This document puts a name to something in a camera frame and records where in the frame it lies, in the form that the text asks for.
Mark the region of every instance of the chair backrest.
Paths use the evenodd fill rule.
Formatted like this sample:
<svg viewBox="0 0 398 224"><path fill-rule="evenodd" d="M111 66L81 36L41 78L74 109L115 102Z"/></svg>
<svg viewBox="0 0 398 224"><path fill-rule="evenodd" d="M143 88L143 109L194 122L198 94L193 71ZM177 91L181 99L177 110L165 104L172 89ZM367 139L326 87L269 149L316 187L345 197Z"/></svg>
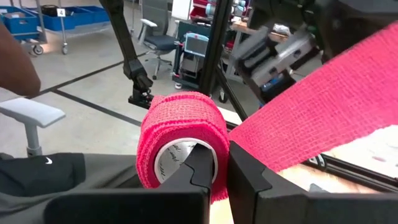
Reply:
<svg viewBox="0 0 398 224"><path fill-rule="evenodd" d="M150 35L166 35L169 29L167 0L142 0L142 18L157 24Z"/></svg>

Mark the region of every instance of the dark skin arm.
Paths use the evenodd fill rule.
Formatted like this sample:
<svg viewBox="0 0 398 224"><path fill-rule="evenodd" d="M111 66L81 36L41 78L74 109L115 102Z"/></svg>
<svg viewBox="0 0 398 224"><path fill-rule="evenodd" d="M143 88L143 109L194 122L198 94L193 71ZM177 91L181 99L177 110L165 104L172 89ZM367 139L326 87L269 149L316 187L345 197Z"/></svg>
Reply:
<svg viewBox="0 0 398 224"><path fill-rule="evenodd" d="M21 96L36 95L40 79L30 57L0 22L0 87Z"/></svg>

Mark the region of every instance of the black floor tape line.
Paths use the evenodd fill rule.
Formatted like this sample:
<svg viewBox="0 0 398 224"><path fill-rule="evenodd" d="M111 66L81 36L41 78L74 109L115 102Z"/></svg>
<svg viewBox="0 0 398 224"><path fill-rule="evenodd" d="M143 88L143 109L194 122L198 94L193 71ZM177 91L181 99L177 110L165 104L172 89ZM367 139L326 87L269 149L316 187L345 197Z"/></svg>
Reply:
<svg viewBox="0 0 398 224"><path fill-rule="evenodd" d="M136 125L138 127L141 126L141 122L137 121L136 119L132 119L132 118L130 118L128 116L125 116L123 114L119 114L119 113L117 113L115 111L111 111L111 110L106 109L106 108L104 108L104 107L102 107L100 105L96 105L96 104L91 103L89 101L83 100L83 99L81 99L81 98L79 98L77 96L73 96L73 95L71 95L69 93L65 93L64 91L52 90L51 92L55 93L55 94L58 94L60 96L63 96L65 98L68 98L69 100L73 100L73 101L75 101L77 103L80 103L80 104L83 104L85 106L88 106L90 108L93 108L95 110L98 110L98 111L100 111L100 112L102 112L104 114L110 115L110 116L112 116L114 118L121 119L121 120L123 120L125 122L128 122L130 124Z"/></svg>
<svg viewBox="0 0 398 224"><path fill-rule="evenodd" d="M141 56L143 56L143 55L145 55L145 54L147 54L147 52L141 53L141 54L137 55L137 57L141 57ZM98 73L101 73L101 72L103 72L103 71L106 71L106 70L108 70L108 69L110 69L110 68L113 68L113 67L116 67L116 66L118 66L118 65L121 65L121 64L123 64L123 62L124 62L124 61L121 61L121 62L118 62L118 63L114 63L114 64L109 65L109 66L107 66L107 67L104 67L104 68L95 70L95 71L93 71L93 72L87 73L86 75L82 75L82 76L80 76L80 77L76 77L76 78L74 78L74 79L72 79L72 80L63 82L63 83L58 84L58 85L55 85L55 86L53 86L53 87L46 88L46 89L40 91L39 94L34 95L34 96L27 96L26 98L27 98L27 99L33 99L33 98L35 98L35 97L44 95L44 94L46 94L46 93L50 93L51 91L57 90L57 89L59 89L59 88L62 88L62 87L65 87L65 86L67 86L67 85L70 85L70 84L72 84L72 83L75 83L75 82L77 82L77 81L83 80L83 79L85 79L85 78L88 78L88 77L91 77L91 76L96 75L96 74L98 74Z"/></svg>

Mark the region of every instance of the red self-adhesive bandage roll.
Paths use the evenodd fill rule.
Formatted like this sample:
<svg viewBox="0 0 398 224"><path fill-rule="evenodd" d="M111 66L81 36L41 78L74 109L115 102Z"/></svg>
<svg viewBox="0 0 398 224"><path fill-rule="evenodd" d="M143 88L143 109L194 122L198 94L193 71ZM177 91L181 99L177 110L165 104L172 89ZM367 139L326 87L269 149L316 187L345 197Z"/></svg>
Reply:
<svg viewBox="0 0 398 224"><path fill-rule="evenodd" d="M197 92L156 96L142 121L137 173L145 187L158 187L188 157L196 143L215 158L212 201L227 197L226 123L214 102Z"/></svg>

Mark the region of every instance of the blue plastic crate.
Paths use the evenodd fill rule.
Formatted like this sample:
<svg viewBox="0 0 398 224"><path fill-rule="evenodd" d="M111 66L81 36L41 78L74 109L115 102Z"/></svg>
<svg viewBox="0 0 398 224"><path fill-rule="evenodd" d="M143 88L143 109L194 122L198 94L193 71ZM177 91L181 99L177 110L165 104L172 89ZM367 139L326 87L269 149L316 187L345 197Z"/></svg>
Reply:
<svg viewBox="0 0 398 224"><path fill-rule="evenodd" d="M37 9L36 8L28 8L28 10L35 15L37 15ZM52 17L52 16L46 16L43 15L43 23L44 27L46 29L52 30L52 31L61 31L62 26L61 26L61 18L60 17ZM73 16L66 16L63 18L63 26L65 30L72 30L75 28L75 18Z"/></svg>
<svg viewBox="0 0 398 224"><path fill-rule="evenodd" d="M108 22L109 17L106 13L105 9L98 7L98 6L79 6L82 9L86 9L91 11L94 14L94 23L97 22Z"/></svg>
<svg viewBox="0 0 398 224"><path fill-rule="evenodd" d="M39 33L37 32L37 17L28 11L19 9L12 6L0 6L0 12L5 15L12 12L21 12L25 15L22 18L8 18L4 16L4 25L7 27L8 31L18 40L25 39L37 39ZM23 33L36 33L27 35L18 35Z"/></svg>
<svg viewBox="0 0 398 224"><path fill-rule="evenodd" d="M72 12L76 26L82 26L94 23L94 14L80 7L66 7L65 10Z"/></svg>

